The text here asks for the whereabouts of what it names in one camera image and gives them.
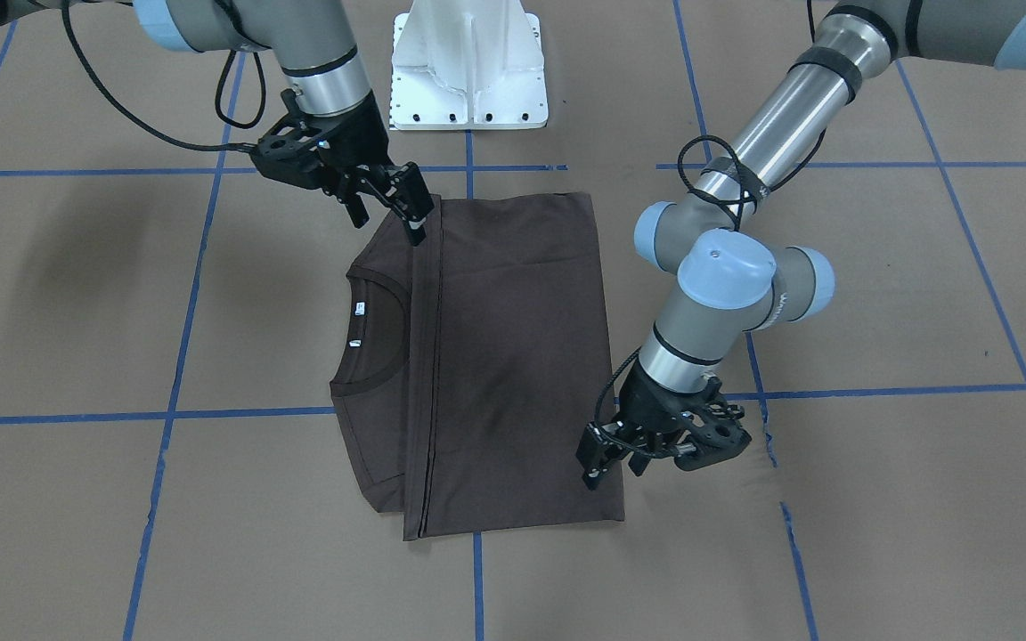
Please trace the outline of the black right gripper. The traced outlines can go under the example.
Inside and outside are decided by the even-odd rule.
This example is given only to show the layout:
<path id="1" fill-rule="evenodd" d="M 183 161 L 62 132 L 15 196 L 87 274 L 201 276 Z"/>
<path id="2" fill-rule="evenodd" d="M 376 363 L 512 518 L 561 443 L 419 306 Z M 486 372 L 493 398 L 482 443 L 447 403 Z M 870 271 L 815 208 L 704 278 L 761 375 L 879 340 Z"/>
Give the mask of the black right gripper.
<path id="1" fill-rule="evenodd" d="M 292 89 L 282 90 L 281 101 L 288 113 L 249 150 L 256 171 L 336 198 L 357 228 L 368 222 L 362 196 L 370 196 L 403 222 L 408 242 L 419 247 L 435 203 L 415 162 L 395 164 L 388 157 L 374 93 L 338 115 L 306 113 Z"/>

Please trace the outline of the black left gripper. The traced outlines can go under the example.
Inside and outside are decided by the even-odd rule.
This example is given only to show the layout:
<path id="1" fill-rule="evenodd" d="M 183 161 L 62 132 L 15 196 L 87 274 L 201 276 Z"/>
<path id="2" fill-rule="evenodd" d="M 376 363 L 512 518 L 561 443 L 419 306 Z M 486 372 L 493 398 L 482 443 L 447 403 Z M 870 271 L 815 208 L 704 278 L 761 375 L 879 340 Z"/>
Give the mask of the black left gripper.
<path id="1" fill-rule="evenodd" d="M 741 425 L 744 407 L 728 402 L 719 377 L 707 375 L 701 390 L 679 393 L 652 380 L 636 362 L 624 361 L 598 402 L 606 400 L 622 373 L 627 377 L 614 416 L 603 419 L 602 407 L 596 405 L 575 451 L 588 490 L 597 490 L 615 464 L 623 460 L 636 477 L 659 459 L 670 459 L 681 471 L 695 471 L 736 458 L 753 441 Z"/>

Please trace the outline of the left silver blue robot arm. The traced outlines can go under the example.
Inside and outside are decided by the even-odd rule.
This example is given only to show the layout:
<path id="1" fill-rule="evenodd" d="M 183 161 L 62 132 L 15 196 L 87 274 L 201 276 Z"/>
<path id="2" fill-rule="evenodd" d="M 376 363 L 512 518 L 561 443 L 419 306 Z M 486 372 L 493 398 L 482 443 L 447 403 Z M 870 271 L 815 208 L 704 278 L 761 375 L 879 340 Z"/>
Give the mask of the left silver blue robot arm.
<path id="1" fill-rule="evenodd" d="M 671 287 L 631 250 L 632 219 L 679 199 L 656 167 L 692 134 L 733 137 L 806 45 L 802 9 L 765 1 L 583 3 L 561 29 L 603 134 L 611 346 L 628 352 Z M 1026 508 L 1026 70 L 896 62 L 746 228 L 837 269 L 822 315 L 737 348 L 741 458 L 627 480 L 631 507 L 709 510 L 801 492 Z"/>

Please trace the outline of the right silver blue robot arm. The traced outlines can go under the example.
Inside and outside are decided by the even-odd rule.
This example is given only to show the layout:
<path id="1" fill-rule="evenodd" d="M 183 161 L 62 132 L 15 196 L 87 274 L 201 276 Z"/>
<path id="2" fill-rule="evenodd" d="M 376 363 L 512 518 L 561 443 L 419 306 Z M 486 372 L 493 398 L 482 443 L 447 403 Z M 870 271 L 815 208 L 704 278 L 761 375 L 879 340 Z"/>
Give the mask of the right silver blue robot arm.
<path id="1" fill-rule="evenodd" d="M 338 1 L 134 1 L 140 28 L 167 50 L 273 53 L 285 77 L 282 115 L 256 142 L 179 141 L 136 117 L 103 85 L 77 40 L 69 1 L 0 1 L 0 28 L 41 11 L 60 13 L 62 31 L 91 85 L 126 120 L 179 149 L 251 158 L 259 174 L 321 191 L 346 208 L 355 227 L 368 222 L 372 198 L 402 223 L 411 245 L 425 239 L 435 208 L 415 163 L 388 156 L 388 134 L 345 7 Z"/>

